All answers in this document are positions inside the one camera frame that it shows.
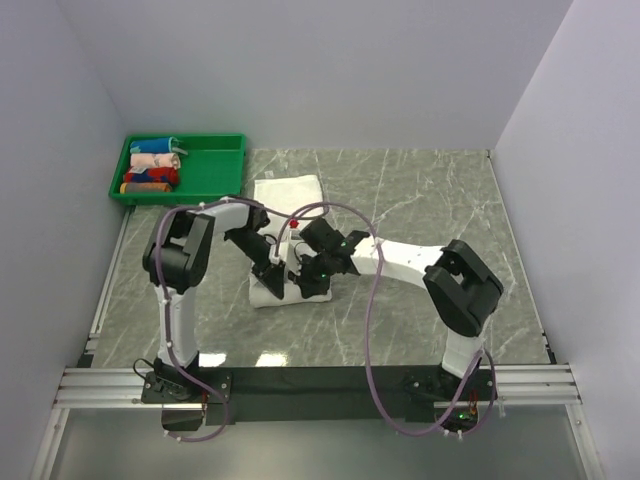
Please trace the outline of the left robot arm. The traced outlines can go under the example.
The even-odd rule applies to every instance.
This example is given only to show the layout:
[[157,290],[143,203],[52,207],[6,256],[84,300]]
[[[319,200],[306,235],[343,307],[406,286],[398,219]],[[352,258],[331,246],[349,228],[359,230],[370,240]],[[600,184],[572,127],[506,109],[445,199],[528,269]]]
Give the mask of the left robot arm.
[[198,207],[176,207],[161,216],[143,254],[160,313],[160,347],[149,387],[187,402],[209,390],[199,373],[195,340],[196,288],[208,269],[213,237],[221,234],[253,263],[251,273],[276,299],[285,296],[285,264],[270,258],[259,233],[269,224],[264,205],[225,197]]

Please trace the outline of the white towel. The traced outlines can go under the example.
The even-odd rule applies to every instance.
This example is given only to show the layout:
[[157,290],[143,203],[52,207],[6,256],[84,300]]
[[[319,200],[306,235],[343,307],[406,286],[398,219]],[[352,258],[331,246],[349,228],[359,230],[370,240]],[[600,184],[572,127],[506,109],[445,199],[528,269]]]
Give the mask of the white towel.
[[[273,244],[281,227],[286,224],[286,218],[298,208],[324,200],[321,183],[316,175],[303,175],[282,179],[259,179],[254,183],[253,199],[278,212],[281,217],[269,213],[270,223],[260,230],[262,235]],[[309,220],[299,220],[296,227],[288,226],[281,238],[279,255],[286,261],[289,272],[299,273],[299,259],[303,254],[313,255],[314,251],[303,244],[300,231],[310,223]],[[263,286],[253,274],[249,274],[249,303],[255,308],[280,307],[299,303],[324,303],[332,300],[332,291],[326,294],[314,295],[308,299],[302,297],[300,288],[291,280],[284,284],[284,298],[278,299]]]

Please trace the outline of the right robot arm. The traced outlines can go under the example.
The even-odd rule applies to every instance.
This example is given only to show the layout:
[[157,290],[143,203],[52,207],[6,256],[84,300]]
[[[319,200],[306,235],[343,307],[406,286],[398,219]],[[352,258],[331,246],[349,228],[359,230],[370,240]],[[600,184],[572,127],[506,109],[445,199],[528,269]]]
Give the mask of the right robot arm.
[[475,376],[468,367],[504,287],[466,242],[420,246],[357,230],[345,236],[324,219],[309,223],[300,238],[313,253],[300,256],[291,279],[305,299],[327,294],[336,274],[380,276],[425,289],[447,328],[441,390],[452,399],[473,390]]

